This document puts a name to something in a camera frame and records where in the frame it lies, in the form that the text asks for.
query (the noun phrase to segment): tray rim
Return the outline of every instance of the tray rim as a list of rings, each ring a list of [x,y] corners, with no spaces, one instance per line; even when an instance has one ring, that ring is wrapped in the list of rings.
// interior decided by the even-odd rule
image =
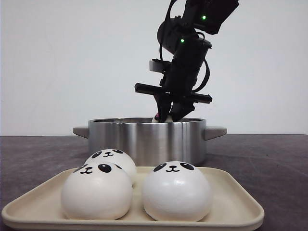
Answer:
[[[142,172],[145,172],[146,170],[153,169],[154,167],[137,167],[137,169],[141,170]],[[76,168],[68,169],[65,171],[62,171],[52,178],[48,179],[47,181],[41,183],[40,185],[36,186],[35,188],[31,189],[30,191],[24,193],[23,195],[19,196],[15,200],[9,202],[1,212],[1,216],[3,219],[4,224],[10,224],[9,226],[12,228],[20,228],[20,225],[22,224],[32,224],[32,225],[111,225],[111,226],[178,226],[178,227],[229,227],[229,228],[239,228],[239,227],[250,227],[250,226],[256,226],[259,227],[263,223],[264,219],[264,209],[263,207],[244,189],[244,187],[236,181],[236,179],[227,171],[218,169],[218,168],[212,168],[212,167],[197,167],[198,169],[211,169],[212,171],[220,171],[223,174],[226,174],[234,184],[236,184],[237,187],[241,188],[242,191],[245,193],[246,196],[249,197],[249,199],[258,207],[259,214],[256,218],[249,220],[247,222],[242,223],[224,223],[224,224],[217,224],[213,222],[199,222],[199,221],[156,221],[156,220],[150,220],[150,221],[123,221],[123,220],[79,220],[79,219],[58,219],[54,220],[53,222],[50,222],[49,220],[28,220],[28,219],[21,219],[21,218],[15,218],[7,213],[7,210],[9,209],[10,205],[13,203],[18,202],[19,200],[22,200],[23,197],[27,196],[28,194],[32,193],[34,190],[37,190],[38,188],[43,187],[45,184],[48,184],[49,181],[54,180],[54,178],[58,177],[59,175],[62,175],[66,172],[73,171]]]

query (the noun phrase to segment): stainless steel pot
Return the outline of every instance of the stainless steel pot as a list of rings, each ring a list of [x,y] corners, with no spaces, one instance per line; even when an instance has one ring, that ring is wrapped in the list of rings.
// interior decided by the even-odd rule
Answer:
[[[224,127],[206,126],[205,119],[184,118],[175,123],[151,123],[152,118],[90,120],[88,127],[73,133],[89,140],[89,154],[101,149],[119,149],[137,166],[156,166],[178,160],[200,163],[206,154],[206,140],[227,133]]]

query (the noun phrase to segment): white wall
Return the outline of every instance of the white wall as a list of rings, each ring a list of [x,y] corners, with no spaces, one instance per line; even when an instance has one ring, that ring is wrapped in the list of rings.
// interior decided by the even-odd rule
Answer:
[[[1,135],[70,135],[89,119],[154,116],[154,99],[134,85],[162,77],[148,61],[159,56],[168,3],[2,0]],[[200,93],[213,102],[190,116],[230,134],[307,134],[307,12],[306,0],[241,0],[206,36],[211,77]]]

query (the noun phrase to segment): beige tray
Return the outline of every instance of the beige tray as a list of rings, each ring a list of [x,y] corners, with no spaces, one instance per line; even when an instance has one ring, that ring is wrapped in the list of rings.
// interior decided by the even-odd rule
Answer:
[[[210,213],[198,222],[155,221],[141,203],[141,185],[153,167],[137,167],[133,202],[128,213],[118,220],[65,219],[60,205],[62,184],[73,169],[64,171],[2,210],[6,225],[19,230],[134,230],[134,231],[252,231],[261,226],[264,210],[227,172],[200,167],[214,191]]]

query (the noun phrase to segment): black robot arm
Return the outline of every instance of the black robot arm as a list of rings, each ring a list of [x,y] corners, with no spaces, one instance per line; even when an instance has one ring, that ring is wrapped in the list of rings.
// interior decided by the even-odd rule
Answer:
[[[159,122],[168,115],[174,122],[179,121],[194,110],[193,103],[210,103],[211,96],[197,94],[209,78],[209,68],[205,60],[211,43],[201,32],[216,34],[223,21],[238,6],[238,0],[187,0],[183,17],[170,18],[171,0],[165,21],[160,25],[157,39],[160,43],[160,60],[150,61],[150,70],[164,76],[160,87],[137,83],[135,91],[154,96],[158,107]],[[174,54],[171,62],[164,61],[161,49]],[[195,90],[197,76],[202,63],[206,64],[206,74],[202,84]]]

